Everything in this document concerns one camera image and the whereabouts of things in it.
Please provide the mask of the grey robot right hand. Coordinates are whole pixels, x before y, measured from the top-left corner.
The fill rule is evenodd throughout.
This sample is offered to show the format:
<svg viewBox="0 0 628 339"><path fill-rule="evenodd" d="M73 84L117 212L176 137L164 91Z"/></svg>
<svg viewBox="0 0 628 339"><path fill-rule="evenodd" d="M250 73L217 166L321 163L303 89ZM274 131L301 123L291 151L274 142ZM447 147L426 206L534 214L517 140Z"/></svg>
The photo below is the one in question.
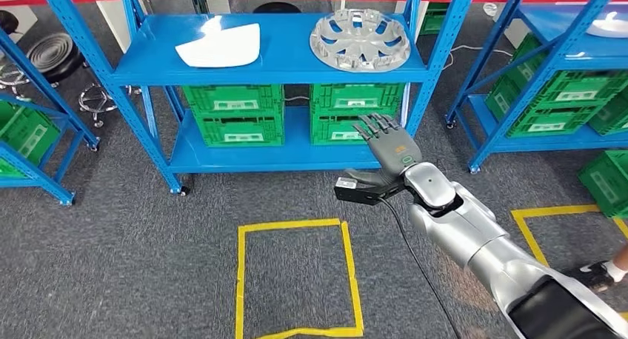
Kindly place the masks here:
<svg viewBox="0 0 628 339"><path fill-rule="evenodd" d="M422 153L413 137L389 115L371 113L360 115L358 119L353 127L367 142L381 168L377 172L346 169L351 178L363 184L385 186L422 161Z"/></svg>

